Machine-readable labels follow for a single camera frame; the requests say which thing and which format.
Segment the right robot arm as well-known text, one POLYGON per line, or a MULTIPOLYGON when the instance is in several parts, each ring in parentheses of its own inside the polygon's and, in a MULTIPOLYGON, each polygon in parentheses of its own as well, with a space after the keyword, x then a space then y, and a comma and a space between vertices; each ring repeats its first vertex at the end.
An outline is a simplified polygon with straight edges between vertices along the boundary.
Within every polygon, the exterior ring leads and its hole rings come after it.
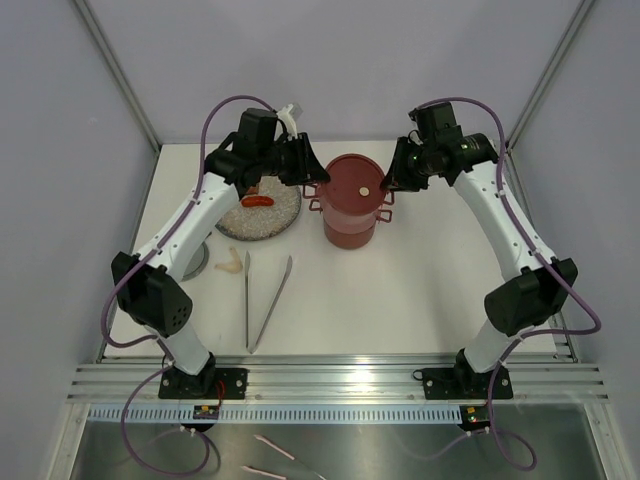
POLYGON ((471 209, 498 261, 504 282, 485 296, 487 319, 451 370, 456 389, 466 396, 495 384, 510 351, 559 312, 578 274, 572 259, 558 259, 539 239, 502 167, 483 134, 420 141, 402 136, 383 180, 390 191, 417 192, 434 176, 444 179, 471 209))

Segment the dark red lunch container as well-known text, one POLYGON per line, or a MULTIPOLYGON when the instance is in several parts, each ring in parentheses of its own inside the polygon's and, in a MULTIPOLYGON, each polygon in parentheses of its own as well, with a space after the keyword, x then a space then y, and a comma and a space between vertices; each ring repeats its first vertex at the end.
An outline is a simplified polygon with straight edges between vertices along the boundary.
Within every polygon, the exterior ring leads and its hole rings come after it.
POLYGON ((365 246, 371 240, 375 228, 371 227, 358 233, 343 233, 332 229, 329 225, 324 225, 324 232, 326 238, 334 246, 345 250, 354 250, 365 246))

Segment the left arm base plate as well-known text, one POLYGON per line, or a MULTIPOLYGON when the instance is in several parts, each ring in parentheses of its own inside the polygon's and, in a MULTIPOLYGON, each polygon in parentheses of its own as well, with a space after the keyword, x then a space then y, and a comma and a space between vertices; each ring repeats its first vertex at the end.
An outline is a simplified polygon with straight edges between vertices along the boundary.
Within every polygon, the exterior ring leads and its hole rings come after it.
POLYGON ((215 367, 191 376, 171 368, 162 374, 158 397, 169 400, 243 400, 249 371, 215 367))

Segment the metal tongs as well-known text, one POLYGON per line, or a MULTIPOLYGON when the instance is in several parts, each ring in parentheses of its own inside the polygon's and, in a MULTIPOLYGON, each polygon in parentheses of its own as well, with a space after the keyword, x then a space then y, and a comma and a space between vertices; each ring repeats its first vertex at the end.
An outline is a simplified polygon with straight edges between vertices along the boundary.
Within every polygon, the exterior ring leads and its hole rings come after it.
POLYGON ((279 277, 269 274, 266 279, 271 280, 271 285, 257 285, 255 289, 258 276, 253 274, 252 255, 249 251, 244 254, 243 327, 247 353, 256 353, 261 345, 292 269, 293 258, 289 255, 276 269, 279 277))

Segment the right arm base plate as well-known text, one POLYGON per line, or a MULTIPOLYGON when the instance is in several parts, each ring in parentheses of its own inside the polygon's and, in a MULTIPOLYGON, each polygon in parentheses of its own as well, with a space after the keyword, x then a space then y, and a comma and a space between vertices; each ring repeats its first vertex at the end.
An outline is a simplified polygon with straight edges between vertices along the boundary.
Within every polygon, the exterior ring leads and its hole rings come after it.
MULTIPOLYGON (((512 399, 509 371, 500 367, 495 374, 492 398, 512 399)), ((492 375, 493 372, 459 375, 454 367, 423 368, 412 372, 412 378, 421 383, 426 400, 487 400, 492 375)))

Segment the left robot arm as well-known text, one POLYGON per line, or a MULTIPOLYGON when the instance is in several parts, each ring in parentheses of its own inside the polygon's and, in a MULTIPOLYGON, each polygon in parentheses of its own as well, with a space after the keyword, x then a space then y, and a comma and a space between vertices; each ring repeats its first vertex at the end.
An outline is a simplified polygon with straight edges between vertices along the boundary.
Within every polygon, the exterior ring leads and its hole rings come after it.
POLYGON ((147 330, 195 398, 214 390, 215 358, 189 323, 193 302, 180 283, 215 224, 264 176, 290 186, 329 179, 306 133, 259 145, 233 132, 212 152, 200 152, 197 182, 162 229, 138 252, 120 252, 111 264, 114 288, 105 305, 118 305, 147 330))

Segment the grey glass pot lid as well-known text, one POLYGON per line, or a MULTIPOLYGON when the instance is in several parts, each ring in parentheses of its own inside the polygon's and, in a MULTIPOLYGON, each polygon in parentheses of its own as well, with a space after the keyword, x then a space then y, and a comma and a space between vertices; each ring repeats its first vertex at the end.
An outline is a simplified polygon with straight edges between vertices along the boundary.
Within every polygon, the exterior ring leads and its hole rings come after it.
POLYGON ((189 281, 200 275, 206 268, 209 257, 208 246, 202 243, 187 264, 182 280, 189 281))

